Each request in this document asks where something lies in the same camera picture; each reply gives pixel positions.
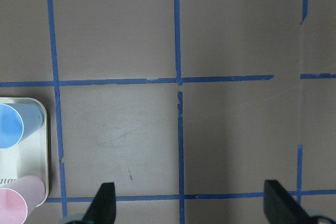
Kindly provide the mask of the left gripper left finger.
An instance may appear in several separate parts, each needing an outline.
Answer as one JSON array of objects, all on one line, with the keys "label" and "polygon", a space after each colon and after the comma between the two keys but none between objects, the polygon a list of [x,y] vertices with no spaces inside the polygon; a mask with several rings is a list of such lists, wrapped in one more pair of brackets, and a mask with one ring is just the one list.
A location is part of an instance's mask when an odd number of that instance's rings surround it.
[{"label": "left gripper left finger", "polygon": [[82,218],[82,223],[113,224],[116,220],[115,185],[103,183]]}]

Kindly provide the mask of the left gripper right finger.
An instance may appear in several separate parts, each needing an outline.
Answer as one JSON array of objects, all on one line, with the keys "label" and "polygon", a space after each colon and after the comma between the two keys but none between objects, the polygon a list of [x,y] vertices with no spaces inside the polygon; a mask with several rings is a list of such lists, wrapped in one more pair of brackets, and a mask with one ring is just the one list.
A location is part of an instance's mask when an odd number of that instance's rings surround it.
[{"label": "left gripper right finger", "polygon": [[314,223],[277,180],[264,181],[264,214],[271,224]]}]

